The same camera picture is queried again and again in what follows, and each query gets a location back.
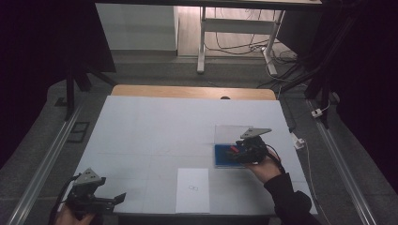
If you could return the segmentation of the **person's left hand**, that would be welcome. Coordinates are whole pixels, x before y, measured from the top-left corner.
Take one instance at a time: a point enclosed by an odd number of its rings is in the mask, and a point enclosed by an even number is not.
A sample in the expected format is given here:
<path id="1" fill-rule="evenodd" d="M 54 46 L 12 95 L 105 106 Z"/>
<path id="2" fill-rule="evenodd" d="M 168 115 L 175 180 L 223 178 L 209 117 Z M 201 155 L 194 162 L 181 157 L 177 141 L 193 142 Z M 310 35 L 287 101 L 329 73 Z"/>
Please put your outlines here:
<path id="1" fill-rule="evenodd" d="M 58 213 L 54 225 L 90 225 L 94 217 L 95 214 L 86 214 L 82 219 L 78 219 L 73 212 L 64 205 Z"/>

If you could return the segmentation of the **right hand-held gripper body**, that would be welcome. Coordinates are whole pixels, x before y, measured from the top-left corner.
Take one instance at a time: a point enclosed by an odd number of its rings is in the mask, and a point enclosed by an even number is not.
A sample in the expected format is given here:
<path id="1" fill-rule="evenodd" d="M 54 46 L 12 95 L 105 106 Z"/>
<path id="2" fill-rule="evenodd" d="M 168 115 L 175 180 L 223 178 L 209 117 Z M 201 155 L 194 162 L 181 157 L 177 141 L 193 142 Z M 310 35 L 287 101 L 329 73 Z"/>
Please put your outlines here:
<path id="1" fill-rule="evenodd" d="M 235 161 L 238 163 L 259 163 L 268 153 L 268 148 L 261 135 L 271 132 L 271 128 L 249 128 L 236 141 L 238 152 Z"/>

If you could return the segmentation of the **white paper sheet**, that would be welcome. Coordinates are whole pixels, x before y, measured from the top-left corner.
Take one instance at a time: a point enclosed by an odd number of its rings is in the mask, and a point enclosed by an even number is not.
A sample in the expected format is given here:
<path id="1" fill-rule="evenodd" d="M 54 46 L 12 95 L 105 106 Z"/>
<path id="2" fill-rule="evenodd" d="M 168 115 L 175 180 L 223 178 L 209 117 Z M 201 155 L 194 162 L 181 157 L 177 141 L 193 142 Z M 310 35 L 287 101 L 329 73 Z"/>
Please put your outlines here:
<path id="1" fill-rule="evenodd" d="M 176 213 L 208 214 L 208 169 L 179 168 L 177 170 Z"/>

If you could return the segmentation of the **white table cover board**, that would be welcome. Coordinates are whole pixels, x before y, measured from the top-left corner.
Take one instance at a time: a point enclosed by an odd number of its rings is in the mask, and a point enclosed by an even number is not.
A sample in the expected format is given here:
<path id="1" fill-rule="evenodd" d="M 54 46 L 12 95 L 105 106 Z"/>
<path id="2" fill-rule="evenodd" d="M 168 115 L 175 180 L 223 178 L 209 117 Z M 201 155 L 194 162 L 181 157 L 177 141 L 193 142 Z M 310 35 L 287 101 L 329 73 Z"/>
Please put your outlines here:
<path id="1" fill-rule="evenodd" d="M 109 96 L 77 170 L 106 178 L 99 197 L 127 193 L 118 214 L 175 215 L 179 168 L 208 169 L 205 215 L 273 214 L 270 194 L 250 171 L 215 167 L 218 125 L 271 128 L 263 140 L 279 153 L 294 189 L 310 191 L 277 100 Z"/>

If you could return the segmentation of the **person's right hand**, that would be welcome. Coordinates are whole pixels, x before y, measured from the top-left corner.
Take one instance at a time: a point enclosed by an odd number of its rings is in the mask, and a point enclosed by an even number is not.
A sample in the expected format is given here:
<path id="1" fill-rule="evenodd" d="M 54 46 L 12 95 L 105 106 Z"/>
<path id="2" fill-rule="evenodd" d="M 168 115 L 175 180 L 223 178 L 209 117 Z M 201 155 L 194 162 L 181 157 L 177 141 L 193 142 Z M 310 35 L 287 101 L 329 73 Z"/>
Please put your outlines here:
<path id="1" fill-rule="evenodd" d="M 263 184 L 281 174 L 278 164 L 271 157 L 266 157 L 257 164 L 245 164 L 245 167 Z"/>

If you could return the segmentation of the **white power adapter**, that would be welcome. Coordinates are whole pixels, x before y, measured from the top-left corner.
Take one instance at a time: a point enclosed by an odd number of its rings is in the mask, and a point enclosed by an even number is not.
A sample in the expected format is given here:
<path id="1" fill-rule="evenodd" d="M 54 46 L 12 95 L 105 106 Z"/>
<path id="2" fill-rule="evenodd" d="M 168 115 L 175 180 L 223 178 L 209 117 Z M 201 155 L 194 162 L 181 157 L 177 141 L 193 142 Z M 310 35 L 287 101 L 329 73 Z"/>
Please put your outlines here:
<path id="1" fill-rule="evenodd" d="M 304 147 L 305 141 L 303 139 L 298 138 L 295 133 L 291 133 L 291 136 L 292 136 L 292 141 L 293 141 L 294 147 L 297 150 Z"/>

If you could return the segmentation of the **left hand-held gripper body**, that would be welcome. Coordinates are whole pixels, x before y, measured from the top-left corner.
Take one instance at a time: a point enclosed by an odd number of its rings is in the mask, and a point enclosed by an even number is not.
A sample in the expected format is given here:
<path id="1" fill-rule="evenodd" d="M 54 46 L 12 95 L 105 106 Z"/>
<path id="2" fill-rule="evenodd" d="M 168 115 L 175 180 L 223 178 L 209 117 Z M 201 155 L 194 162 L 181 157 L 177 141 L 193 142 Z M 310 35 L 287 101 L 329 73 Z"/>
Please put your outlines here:
<path id="1" fill-rule="evenodd" d="M 76 215 L 103 214 L 104 201 L 95 196 L 98 187 L 105 184 L 106 178 L 98 176 L 91 168 L 86 169 L 73 182 L 66 205 Z"/>

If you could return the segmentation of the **wooden table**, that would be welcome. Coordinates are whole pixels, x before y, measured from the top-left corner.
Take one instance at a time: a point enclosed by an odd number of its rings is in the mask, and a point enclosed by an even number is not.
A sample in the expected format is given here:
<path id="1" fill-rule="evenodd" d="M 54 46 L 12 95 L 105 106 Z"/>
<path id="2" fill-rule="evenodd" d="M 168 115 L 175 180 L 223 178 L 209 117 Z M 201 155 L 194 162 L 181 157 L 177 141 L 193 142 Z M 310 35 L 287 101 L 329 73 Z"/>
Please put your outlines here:
<path id="1" fill-rule="evenodd" d="M 161 85 L 119 84 L 112 90 L 112 96 L 152 97 L 152 98 L 209 98 L 238 100 L 275 100 L 269 89 L 189 87 Z"/>

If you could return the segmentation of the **blue ink pad case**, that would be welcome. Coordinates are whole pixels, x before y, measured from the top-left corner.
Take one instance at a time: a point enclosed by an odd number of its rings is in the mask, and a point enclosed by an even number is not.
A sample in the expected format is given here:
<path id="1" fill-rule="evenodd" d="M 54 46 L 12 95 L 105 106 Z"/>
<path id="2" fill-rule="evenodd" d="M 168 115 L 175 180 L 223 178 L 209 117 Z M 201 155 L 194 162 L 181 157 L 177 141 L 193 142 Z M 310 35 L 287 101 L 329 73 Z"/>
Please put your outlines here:
<path id="1" fill-rule="evenodd" d="M 240 140 L 240 136 L 251 126 L 221 126 L 215 127 L 214 133 L 214 159 L 216 168 L 242 168 L 238 162 L 228 161 L 225 158 L 227 153 L 232 153 L 231 149 L 227 149 L 228 143 L 235 144 Z"/>

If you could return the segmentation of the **black metal stand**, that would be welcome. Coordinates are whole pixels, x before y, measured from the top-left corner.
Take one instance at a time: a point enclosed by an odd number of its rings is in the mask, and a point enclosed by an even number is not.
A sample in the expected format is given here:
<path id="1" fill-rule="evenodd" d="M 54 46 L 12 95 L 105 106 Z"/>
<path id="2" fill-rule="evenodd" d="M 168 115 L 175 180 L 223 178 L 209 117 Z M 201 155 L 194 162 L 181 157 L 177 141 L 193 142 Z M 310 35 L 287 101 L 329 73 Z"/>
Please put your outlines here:
<path id="1" fill-rule="evenodd" d="M 321 106 L 326 109 L 331 63 L 357 18 L 355 13 L 288 11 L 283 17 L 281 42 L 298 53 L 298 65 L 304 66 L 306 74 L 284 85 L 281 92 L 310 80 L 305 97 L 315 98 L 322 92 Z"/>
<path id="2" fill-rule="evenodd" d="M 75 112 L 74 84 L 77 84 L 81 91 L 88 92 L 92 87 L 92 83 L 88 78 L 89 74 L 92 74 L 95 77 L 102 80 L 103 82 L 110 84 L 112 87 L 115 87 L 117 85 L 117 82 L 115 80 L 111 79 L 103 72 L 100 72 L 98 69 L 94 68 L 93 66 L 89 65 L 86 62 L 72 63 L 69 67 L 66 77 L 66 83 L 67 83 L 67 114 L 65 117 L 66 121 L 68 121 Z"/>

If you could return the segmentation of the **white desk frame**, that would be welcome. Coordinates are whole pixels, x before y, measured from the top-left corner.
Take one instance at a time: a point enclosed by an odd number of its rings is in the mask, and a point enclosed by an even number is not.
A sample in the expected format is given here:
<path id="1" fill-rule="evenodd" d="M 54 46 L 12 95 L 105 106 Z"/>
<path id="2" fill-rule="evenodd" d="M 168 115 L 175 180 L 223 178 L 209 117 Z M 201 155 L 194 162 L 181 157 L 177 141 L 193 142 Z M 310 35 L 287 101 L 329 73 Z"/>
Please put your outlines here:
<path id="1" fill-rule="evenodd" d="M 207 8 L 201 7 L 200 12 L 200 42 L 198 49 L 197 73 L 203 74 L 205 71 L 205 40 L 206 33 L 225 33 L 225 34 L 249 34 L 249 35 L 268 35 L 268 42 L 265 47 L 260 48 L 269 75 L 276 75 L 277 70 L 271 58 L 273 44 L 280 29 L 284 11 L 276 10 L 276 18 L 272 21 L 261 20 L 239 20 L 208 18 Z"/>

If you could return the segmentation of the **white cabinet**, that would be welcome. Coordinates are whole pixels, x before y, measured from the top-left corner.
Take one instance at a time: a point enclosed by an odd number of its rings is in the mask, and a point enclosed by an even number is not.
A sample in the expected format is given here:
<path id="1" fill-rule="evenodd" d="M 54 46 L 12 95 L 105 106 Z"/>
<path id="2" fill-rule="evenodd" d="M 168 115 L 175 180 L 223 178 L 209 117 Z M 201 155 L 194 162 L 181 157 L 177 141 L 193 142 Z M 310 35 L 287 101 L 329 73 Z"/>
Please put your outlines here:
<path id="1" fill-rule="evenodd" d="M 111 50 L 177 50 L 177 7 L 96 4 L 96 8 Z"/>

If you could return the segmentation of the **aluminium rail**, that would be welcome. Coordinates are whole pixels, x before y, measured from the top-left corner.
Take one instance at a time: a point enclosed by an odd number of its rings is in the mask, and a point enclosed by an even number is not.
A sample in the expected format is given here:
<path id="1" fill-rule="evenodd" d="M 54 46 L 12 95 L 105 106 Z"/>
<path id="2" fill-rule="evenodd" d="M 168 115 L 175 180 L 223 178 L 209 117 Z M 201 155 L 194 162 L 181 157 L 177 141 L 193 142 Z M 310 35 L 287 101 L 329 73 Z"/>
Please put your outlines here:
<path id="1" fill-rule="evenodd" d="M 319 117 L 316 117 L 314 121 L 316 122 L 316 126 L 329 150 L 329 154 L 336 166 L 336 170 L 342 178 L 345 189 L 351 197 L 352 203 L 354 204 L 358 212 L 362 224 L 377 225 L 375 216 L 373 215 L 373 212 L 370 209 L 369 204 L 365 200 L 365 197 L 360 190 L 359 185 L 355 181 L 352 172 L 345 162 L 340 148 L 338 147 L 337 142 L 335 142 L 332 133 L 328 128 L 325 127 Z"/>
<path id="2" fill-rule="evenodd" d="M 27 188 L 16 204 L 6 225 L 23 225 L 31 212 L 33 205 L 41 192 L 50 171 L 52 170 L 72 127 L 81 113 L 83 105 L 79 104 L 69 115 L 68 120 L 63 120 L 62 126 L 55 132 L 55 136 L 46 153 L 32 175 Z"/>

